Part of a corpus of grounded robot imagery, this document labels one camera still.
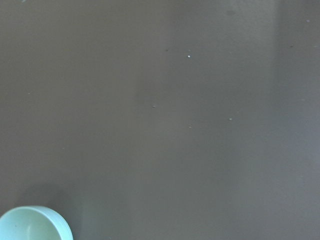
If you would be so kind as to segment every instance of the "dark speck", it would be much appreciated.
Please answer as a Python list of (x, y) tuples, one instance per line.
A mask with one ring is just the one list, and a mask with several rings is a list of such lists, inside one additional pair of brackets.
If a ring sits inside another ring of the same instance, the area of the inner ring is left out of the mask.
[(228, 15), (228, 16), (233, 16), (233, 15), (236, 14), (236, 12), (232, 11), (232, 10), (228, 10), (228, 11), (225, 12), (225, 14)]

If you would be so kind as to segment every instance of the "mint green bowl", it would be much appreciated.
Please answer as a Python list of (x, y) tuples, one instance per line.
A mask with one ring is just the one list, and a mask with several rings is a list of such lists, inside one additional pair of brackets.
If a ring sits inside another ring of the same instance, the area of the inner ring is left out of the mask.
[(66, 220), (45, 206), (19, 206), (0, 218), (0, 240), (73, 240)]

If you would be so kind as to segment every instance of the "light green cup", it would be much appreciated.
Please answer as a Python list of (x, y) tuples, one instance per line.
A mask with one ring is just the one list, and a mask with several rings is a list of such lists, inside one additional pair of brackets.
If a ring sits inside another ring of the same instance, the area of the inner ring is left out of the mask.
[(73, 240), (66, 220), (45, 206), (19, 206), (0, 218), (0, 240)]

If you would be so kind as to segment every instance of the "gray table surface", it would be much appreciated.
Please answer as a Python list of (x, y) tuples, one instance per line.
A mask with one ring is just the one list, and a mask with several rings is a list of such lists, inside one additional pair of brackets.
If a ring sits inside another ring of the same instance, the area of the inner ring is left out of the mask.
[(318, 240), (319, 63), (318, 0), (1, 0), (0, 215)]

